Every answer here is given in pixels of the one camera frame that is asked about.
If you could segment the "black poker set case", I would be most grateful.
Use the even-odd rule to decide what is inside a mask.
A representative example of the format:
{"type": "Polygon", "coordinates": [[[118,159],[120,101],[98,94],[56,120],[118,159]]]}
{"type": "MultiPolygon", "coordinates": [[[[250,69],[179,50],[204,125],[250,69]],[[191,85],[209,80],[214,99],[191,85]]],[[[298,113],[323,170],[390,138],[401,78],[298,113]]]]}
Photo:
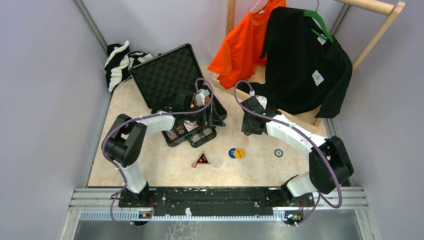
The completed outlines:
{"type": "MultiPolygon", "coordinates": [[[[204,79],[193,47],[189,43],[134,65],[130,69],[130,74],[153,114],[160,110],[169,112],[169,106],[179,91],[190,90],[196,93],[201,89],[213,90],[204,79]]],[[[227,110],[218,100],[216,93],[214,100],[220,116],[225,120],[227,110]]],[[[178,126],[184,126],[184,121],[176,120],[172,130],[178,126]]],[[[166,131],[162,131],[161,134],[170,147],[188,141],[193,148],[198,148],[217,136],[216,128],[198,126],[190,132],[185,128],[185,134],[180,135],[174,142],[169,140],[166,131]]]]}

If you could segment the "green 20 chip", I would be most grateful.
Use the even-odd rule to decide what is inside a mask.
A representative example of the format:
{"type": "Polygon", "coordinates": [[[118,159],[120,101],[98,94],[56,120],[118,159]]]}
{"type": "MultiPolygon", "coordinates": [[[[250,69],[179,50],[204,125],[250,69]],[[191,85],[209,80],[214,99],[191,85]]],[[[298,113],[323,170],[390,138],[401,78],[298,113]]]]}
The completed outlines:
{"type": "Polygon", "coordinates": [[[275,150],[274,150],[274,155],[275,155],[277,158],[281,158],[281,157],[284,155],[284,152],[283,152],[281,149],[275,149],[275,150]]]}

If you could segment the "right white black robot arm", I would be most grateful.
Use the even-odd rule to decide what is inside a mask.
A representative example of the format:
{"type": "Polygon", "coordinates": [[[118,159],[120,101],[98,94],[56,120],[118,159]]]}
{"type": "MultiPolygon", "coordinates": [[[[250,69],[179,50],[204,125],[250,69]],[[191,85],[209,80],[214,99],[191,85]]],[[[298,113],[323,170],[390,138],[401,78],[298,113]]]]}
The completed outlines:
{"type": "Polygon", "coordinates": [[[341,184],[354,173],[344,142],[337,136],[326,138],[289,120],[278,110],[266,109],[267,99],[254,95],[238,103],[244,112],[242,132],[274,137],[303,154],[308,171],[282,184],[281,199],[295,206],[305,194],[328,195],[336,191],[342,197],[341,184]]]}

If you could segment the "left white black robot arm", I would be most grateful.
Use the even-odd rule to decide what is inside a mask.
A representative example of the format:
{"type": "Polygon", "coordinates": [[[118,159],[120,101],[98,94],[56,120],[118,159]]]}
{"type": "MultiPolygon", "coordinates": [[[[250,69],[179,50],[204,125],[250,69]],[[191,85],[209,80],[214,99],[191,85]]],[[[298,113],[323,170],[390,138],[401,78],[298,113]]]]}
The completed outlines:
{"type": "Polygon", "coordinates": [[[214,92],[200,89],[192,97],[195,107],[188,111],[158,112],[139,117],[131,117],[124,113],[118,115],[101,144],[101,151],[106,160],[111,162],[120,172],[124,187],[130,194],[130,200],[138,207],[149,203],[149,184],[139,167],[138,158],[141,153],[145,136],[164,131],[170,131],[178,118],[191,118],[200,123],[199,117],[213,117],[214,92]]]}

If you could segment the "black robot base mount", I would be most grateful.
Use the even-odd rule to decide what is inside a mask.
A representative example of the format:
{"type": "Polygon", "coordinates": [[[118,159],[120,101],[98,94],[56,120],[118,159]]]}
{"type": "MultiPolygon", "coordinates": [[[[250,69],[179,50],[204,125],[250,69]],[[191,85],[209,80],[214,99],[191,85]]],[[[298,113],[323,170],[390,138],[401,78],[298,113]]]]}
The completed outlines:
{"type": "Polygon", "coordinates": [[[281,187],[150,187],[146,198],[126,190],[114,193],[121,208],[148,208],[156,217],[190,214],[194,217],[271,216],[277,207],[312,207],[312,193],[292,197],[281,187]]]}

